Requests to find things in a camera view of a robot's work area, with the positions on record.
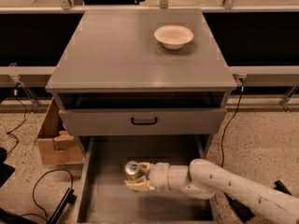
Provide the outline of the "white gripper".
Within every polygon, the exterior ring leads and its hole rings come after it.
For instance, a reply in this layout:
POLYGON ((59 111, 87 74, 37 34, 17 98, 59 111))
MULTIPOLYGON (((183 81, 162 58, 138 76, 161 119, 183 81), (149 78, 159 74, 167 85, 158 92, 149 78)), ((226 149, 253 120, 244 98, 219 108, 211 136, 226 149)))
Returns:
POLYGON ((136 192, 145 192, 150 190, 169 190, 168 163, 158 162, 153 165, 150 162, 140 162, 139 177, 136 180, 125 180, 124 183, 128 189, 136 192))

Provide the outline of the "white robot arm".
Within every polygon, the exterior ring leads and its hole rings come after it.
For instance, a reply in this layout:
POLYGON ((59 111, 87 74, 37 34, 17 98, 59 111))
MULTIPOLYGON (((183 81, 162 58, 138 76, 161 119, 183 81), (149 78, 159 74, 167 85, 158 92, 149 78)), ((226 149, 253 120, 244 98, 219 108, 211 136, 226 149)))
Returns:
POLYGON ((124 172, 124 183, 133 191, 178 190, 207 200, 219 190, 275 224, 299 224, 298 198, 230 173, 205 159, 195 159, 188 165, 129 161, 124 172))

